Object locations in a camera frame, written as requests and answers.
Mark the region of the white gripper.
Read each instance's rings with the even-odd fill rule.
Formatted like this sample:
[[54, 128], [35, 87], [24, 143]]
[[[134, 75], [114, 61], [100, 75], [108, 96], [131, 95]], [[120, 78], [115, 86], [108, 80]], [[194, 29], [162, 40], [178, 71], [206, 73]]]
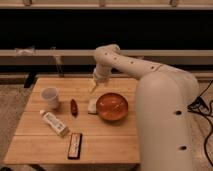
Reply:
[[109, 79], [109, 69], [104, 67], [96, 67], [93, 71], [93, 79], [89, 86], [89, 93], [93, 93], [100, 83], [106, 83]]

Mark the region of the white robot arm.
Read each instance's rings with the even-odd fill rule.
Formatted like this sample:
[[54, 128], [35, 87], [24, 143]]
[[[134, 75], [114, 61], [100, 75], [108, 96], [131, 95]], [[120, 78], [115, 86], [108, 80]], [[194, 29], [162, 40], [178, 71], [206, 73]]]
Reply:
[[117, 69], [137, 80], [135, 113], [141, 171], [195, 171], [187, 107], [199, 93], [196, 77], [166, 64], [120, 54], [116, 44], [94, 50], [93, 84]]

